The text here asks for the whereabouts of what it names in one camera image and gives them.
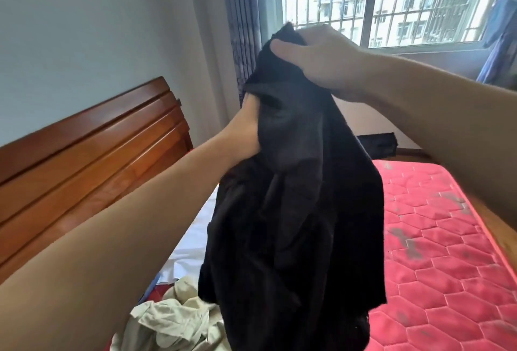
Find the quilted mattress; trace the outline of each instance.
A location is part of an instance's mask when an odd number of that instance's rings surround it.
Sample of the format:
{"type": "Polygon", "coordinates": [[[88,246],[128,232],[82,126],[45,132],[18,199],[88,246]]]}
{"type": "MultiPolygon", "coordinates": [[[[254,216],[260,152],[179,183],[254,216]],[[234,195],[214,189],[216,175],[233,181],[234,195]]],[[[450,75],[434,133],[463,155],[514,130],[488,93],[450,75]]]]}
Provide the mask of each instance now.
{"type": "Polygon", "coordinates": [[[375,165],[388,303],[370,312],[367,351],[517,351],[515,273],[449,172],[375,165]]]}

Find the black fabric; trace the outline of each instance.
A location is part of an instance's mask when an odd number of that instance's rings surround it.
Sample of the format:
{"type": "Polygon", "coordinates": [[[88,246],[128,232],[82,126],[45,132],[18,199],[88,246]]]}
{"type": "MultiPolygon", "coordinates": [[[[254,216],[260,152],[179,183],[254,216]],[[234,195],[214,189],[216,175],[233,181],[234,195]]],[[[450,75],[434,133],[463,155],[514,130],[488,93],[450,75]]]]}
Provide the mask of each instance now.
{"type": "Polygon", "coordinates": [[[397,155],[397,138],[391,133],[374,133],[357,137],[359,143],[372,159],[382,159],[397,155]]]}
{"type": "MultiPolygon", "coordinates": [[[[303,44],[290,24],[273,38],[303,44]]],[[[261,152],[222,179],[199,279],[233,351],[362,350],[386,302],[380,175],[330,93],[260,52],[261,152]]]]}

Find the beige fabric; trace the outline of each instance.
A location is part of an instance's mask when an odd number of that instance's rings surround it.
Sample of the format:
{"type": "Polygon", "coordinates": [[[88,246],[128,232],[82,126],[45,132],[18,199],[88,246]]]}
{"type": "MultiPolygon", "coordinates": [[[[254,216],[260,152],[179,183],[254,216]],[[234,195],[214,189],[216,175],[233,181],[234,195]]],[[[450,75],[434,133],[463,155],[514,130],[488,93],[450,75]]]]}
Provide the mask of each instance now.
{"type": "Polygon", "coordinates": [[[160,302],[144,302],[130,314],[110,351],[230,351],[221,311],[197,296],[194,280],[178,280],[160,302]]]}

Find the hand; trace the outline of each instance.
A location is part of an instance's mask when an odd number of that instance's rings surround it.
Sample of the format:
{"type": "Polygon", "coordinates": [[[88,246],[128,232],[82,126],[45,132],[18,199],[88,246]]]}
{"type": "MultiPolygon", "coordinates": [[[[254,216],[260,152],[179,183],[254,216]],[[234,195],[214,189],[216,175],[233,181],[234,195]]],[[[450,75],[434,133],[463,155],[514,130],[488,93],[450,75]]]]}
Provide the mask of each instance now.
{"type": "Polygon", "coordinates": [[[260,100],[246,94],[242,108],[218,136],[225,140],[235,163],[251,158],[260,151],[259,146],[260,100]]]}
{"type": "Polygon", "coordinates": [[[368,75],[370,53],[328,25],[298,31],[307,46],[273,40],[271,50],[301,68],[310,81],[330,89],[338,98],[362,102],[361,80],[368,75]]]}

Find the bed frame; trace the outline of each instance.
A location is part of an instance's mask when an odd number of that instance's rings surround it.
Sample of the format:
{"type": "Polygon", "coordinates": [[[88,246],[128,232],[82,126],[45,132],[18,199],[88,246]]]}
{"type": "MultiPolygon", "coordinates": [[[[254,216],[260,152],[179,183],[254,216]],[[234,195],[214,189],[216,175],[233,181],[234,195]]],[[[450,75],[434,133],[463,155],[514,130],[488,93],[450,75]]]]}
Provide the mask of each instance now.
{"type": "Polygon", "coordinates": [[[192,149],[163,77],[0,147],[0,283],[192,149]]]}

